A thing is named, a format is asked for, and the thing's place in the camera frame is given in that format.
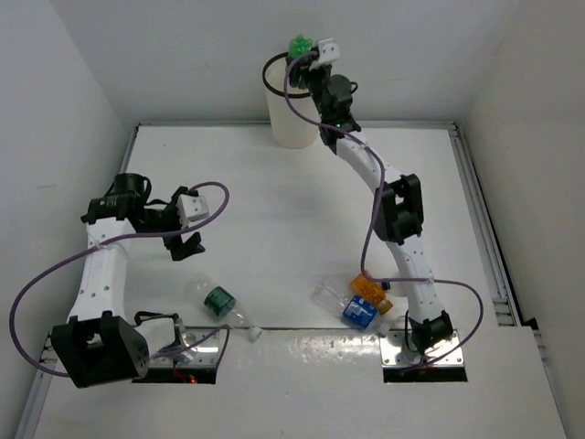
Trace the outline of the green plastic bottle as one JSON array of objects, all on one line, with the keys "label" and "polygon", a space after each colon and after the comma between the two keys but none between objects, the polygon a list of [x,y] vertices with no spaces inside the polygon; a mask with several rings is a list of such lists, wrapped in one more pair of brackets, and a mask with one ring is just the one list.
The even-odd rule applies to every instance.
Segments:
[{"label": "green plastic bottle", "polygon": [[298,34],[289,41],[287,59],[297,59],[302,54],[310,52],[313,47],[314,41],[311,38]]}]

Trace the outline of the clear bottle green label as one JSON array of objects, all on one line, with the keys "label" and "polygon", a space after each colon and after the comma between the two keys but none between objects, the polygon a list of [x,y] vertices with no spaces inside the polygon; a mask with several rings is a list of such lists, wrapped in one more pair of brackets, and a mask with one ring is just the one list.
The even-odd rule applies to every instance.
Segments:
[{"label": "clear bottle green label", "polygon": [[255,343],[263,333],[244,304],[229,290],[203,273],[196,273],[189,281],[186,294],[216,323],[242,329],[250,343]]}]

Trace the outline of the orange label plastic bottle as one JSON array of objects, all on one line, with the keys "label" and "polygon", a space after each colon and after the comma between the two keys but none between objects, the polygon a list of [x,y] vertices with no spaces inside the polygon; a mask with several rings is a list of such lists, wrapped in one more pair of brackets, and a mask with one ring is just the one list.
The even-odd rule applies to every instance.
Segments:
[{"label": "orange label plastic bottle", "polygon": [[368,280],[363,274],[359,274],[354,278],[349,287],[354,294],[373,305],[381,315],[385,315],[393,307],[382,286]]}]

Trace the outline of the blue label plastic bottle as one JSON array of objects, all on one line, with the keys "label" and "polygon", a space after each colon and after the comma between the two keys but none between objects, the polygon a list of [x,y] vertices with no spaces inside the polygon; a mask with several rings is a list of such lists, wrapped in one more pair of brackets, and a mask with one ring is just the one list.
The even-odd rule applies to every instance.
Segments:
[{"label": "blue label plastic bottle", "polygon": [[385,337],[391,327],[378,309],[359,295],[354,295],[347,302],[342,320],[355,329]]}]

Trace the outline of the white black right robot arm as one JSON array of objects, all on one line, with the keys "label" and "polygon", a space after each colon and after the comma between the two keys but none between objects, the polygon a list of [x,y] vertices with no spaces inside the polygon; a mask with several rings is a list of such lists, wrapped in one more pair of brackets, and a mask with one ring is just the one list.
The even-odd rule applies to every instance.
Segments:
[{"label": "white black right robot arm", "polygon": [[375,234],[390,249],[404,284],[411,327],[409,348],[424,354],[438,342],[451,337],[449,314],[433,285],[432,272],[422,246],[424,213],[419,178],[404,175],[386,164],[369,145],[353,118],[352,83],[333,75],[331,65],[316,64],[312,50],[286,59],[283,92],[289,87],[308,90],[320,119],[301,118],[319,128],[323,143],[348,163],[374,194],[372,219],[367,237]]}]

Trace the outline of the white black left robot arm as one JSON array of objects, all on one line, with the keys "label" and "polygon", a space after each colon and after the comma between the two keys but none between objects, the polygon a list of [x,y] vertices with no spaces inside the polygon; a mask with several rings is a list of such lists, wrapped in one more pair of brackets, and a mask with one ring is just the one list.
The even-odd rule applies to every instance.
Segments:
[{"label": "white black left robot arm", "polygon": [[81,220],[90,255],[86,257],[78,297],[65,324],[51,330],[51,345],[79,388],[146,376],[159,352],[178,355],[186,345],[178,314],[140,311],[128,321],[124,292],[130,236],[162,238],[175,261],[203,252],[199,233],[179,232],[208,217],[204,197],[179,187],[169,201],[152,199],[152,185],[138,174],[117,175],[106,193],[90,201]]}]

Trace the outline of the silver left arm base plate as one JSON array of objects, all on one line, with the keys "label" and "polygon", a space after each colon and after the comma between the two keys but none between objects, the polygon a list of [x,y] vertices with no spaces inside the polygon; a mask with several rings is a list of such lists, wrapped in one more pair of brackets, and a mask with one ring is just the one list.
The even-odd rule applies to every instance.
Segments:
[{"label": "silver left arm base plate", "polygon": [[150,356],[149,366],[170,368],[176,363],[184,369],[213,369],[219,363],[223,332],[224,329],[211,327],[182,329],[176,341]]}]

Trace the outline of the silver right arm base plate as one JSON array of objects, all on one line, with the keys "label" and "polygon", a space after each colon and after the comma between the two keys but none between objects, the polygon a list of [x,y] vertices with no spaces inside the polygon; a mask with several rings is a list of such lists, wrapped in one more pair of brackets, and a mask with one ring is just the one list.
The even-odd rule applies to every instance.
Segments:
[{"label": "silver right arm base plate", "polygon": [[405,369],[421,364],[431,368],[454,369],[464,367],[463,349],[459,346],[457,330],[445,340],[439,341],[423,354],[415,350],[411,337],[404,341],[404,330],[390,330],[379,339],[381,363],[384,369]]}]

